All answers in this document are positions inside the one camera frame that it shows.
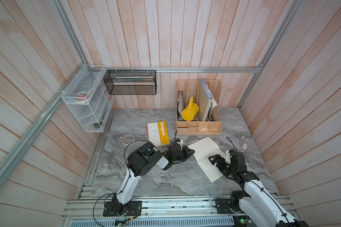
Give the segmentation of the cream notebook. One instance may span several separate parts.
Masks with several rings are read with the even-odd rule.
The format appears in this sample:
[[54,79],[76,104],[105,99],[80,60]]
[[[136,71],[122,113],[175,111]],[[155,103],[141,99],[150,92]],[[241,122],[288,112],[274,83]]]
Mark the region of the cream notebook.
[[193,155],[198,165],[212,183],[223,176],[218,168],[211,164],[208,158],[214,155],[220,155],[226,159],[226,154],[221,151],[220,147],[211,138],[203,138],[187,147],[195,151]]

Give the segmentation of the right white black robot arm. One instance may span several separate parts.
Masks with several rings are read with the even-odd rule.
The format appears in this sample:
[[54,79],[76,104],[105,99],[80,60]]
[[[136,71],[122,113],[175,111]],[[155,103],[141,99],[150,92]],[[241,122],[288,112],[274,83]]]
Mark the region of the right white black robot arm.
[[233,191],[230,199],[215,198],[211,204],[218,214],[245,213],[258,227],[307,227],[284,209],[266,190],[258,176],[247,170],[244,155],[228,150],[226,158],[219,154],[208,158],[220,173],[239,184],[241,190]]

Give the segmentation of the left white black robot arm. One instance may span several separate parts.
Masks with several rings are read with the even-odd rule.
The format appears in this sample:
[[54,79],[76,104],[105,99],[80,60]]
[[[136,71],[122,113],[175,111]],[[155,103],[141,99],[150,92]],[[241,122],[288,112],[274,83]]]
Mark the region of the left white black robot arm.
[[104,217],[123,215],[139,216],[141,214],[140,201],[132,202],[133,192],[140,181],[154,166],[168,170],[173,165],[185,162],[195,150],[182,146],[182,140],[176,140],[164,152],[160,152],[150,141],[133,151],[126,159],[127,176],[120,190],[111,194],[111,201],[104,200]]

